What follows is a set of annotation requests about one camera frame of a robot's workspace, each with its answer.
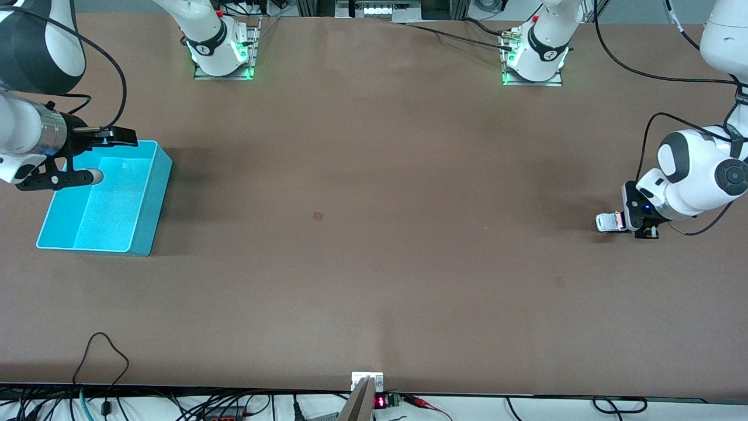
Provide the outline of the white jeep toy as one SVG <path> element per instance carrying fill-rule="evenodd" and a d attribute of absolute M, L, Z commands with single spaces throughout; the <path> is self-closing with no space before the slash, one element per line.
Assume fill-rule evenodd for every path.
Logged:
<path fill-rule="evenodd" d="M 598 214 L 595 218 L 595 226 L 597 231 L 601 233 L 629 232 L 625 215 L 620 211 Z"/>

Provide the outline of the black box with red switches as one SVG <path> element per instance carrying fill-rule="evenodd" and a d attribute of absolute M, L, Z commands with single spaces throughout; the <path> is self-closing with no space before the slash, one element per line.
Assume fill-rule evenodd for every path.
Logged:
<path fill-rule="evenodd" d="M 245 421 L 248 411 L 240 405 L 212 406 L 200 415 L 200 421 Z"/>

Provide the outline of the silver box with white lights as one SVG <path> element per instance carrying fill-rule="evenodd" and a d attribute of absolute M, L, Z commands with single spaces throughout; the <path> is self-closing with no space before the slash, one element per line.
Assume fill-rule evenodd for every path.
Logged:
<path fill-rule="evenodd" d="M 334 17 L 420 22 L 422 7 L 420 0 L 335 0 Z"/>

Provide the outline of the turquoise plastic bin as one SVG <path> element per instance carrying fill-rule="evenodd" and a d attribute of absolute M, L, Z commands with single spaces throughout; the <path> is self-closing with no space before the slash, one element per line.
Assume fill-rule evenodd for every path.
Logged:
<path fill-rule="evenodd" d="M 97 147 L 75 165 L 101 170 L 101 183 L 55 192 L 36 245 L 41 250 L 149 256 L 172 160 L 153 140 Z"/>

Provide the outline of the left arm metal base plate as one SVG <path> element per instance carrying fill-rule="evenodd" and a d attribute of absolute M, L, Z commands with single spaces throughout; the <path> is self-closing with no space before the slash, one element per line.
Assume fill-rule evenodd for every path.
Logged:
<path fill-rule="evenodd" d="M 555 72 L 547 80 L 534 81 L 529 80 L 519 74 L 517 65 L 519 64 L 522 50 L 522 34 L 519 32 L 520 27 L 514 27 L 510 31 L 502 31 L 501 35 L 497 36 L 501 46 L 508 46 L 508 50 L 501 52 L 501 74 L 503 85 L 512 86 L 542 86 L 542 87 L 561 87 L 563 85 L 563 77 L 561 75 L 561 69 L 565 64 L 566 55 L 569 52 L 569 48 L 560 54 L 559 59 L 556 59 Z"/>

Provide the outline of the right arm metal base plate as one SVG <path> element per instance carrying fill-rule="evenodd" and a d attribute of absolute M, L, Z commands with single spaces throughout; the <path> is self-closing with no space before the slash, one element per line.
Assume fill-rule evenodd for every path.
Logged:
<path fill-rule="evenodd" d="M 218 53 L 219 58 L 223 60 L 217 66 L 221 74 L 213 75 L 206 72 L 199 65 L 199 59 L 192 55 L 191 59 L 194 61 L 193 78 L 195 80 L 253 80 L 259 51 L 262 19 L 257 21 L 256 26 L 249 26 L 246 22 L 238 21 L 229 16 L 223 16 L 221 20 L 227 24 L 228 33 L 227 40 L 222 43 L 221 48 L 225 47 L 227 50 L 231 50 L 231 56 L 228 56 L 226 51 Z"/>

